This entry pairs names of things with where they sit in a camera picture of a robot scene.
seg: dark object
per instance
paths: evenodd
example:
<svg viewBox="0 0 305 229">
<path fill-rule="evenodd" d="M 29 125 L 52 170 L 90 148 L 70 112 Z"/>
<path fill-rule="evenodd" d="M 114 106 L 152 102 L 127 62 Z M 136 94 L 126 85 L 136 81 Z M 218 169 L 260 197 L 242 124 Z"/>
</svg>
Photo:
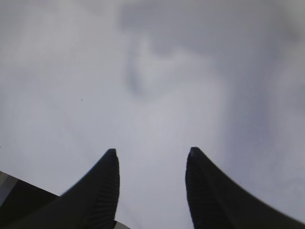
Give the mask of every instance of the dark object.
<svg viewBox="0 0 305 229">
<path fill-rule="evenodd" d="M 191 148 L 185 181 L 195 229 L 305 229 L 239 187 L 199 148 Z"/>
<path fill-rule="evenodd" d="M 0 228 L 35 212 L 56 198 L 57 195 L 18 180 L 0 208 Z"/>
<path fill-rule="evenodd" d="M 119 189 L 119 162 L 110 149 L 61 197 L 2 229 L 112 229 Z"/>
</svg>

